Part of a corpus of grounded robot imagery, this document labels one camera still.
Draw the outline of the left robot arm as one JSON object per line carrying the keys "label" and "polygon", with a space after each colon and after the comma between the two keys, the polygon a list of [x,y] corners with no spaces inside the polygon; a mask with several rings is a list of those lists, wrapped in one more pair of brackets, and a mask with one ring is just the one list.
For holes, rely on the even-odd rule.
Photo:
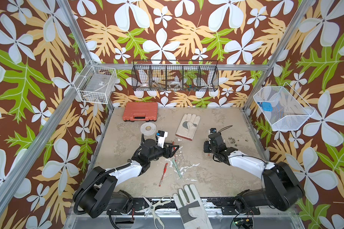
{"label": "left robot arm", "polygon": [[152,161],[174,157],[179,148],[172,143],[164,143],[161,147],[153,139],[142,139],[125,165],[112,169],[93,168],[73,196],[73,212],[76,215],[88,214],[92,218],[107,210],[129,213],[133,197],[123,190],[115,192],[115,187],[144,174]]}

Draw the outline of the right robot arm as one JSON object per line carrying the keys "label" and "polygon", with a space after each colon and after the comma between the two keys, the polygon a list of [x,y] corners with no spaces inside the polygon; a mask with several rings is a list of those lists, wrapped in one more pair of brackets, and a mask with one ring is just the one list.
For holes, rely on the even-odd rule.
{"label": "right robot arm", "polygon": [[239,213],[249,212],[259,206],[286,211],[305,195],[304,188],[287,163],[267,162],[227,147],[221,132],[215,128],[209,131],[204,152],[213,154],[215,162],[242,169],[261,180],[260,189],[248,189],[234,197],[234,206]]}

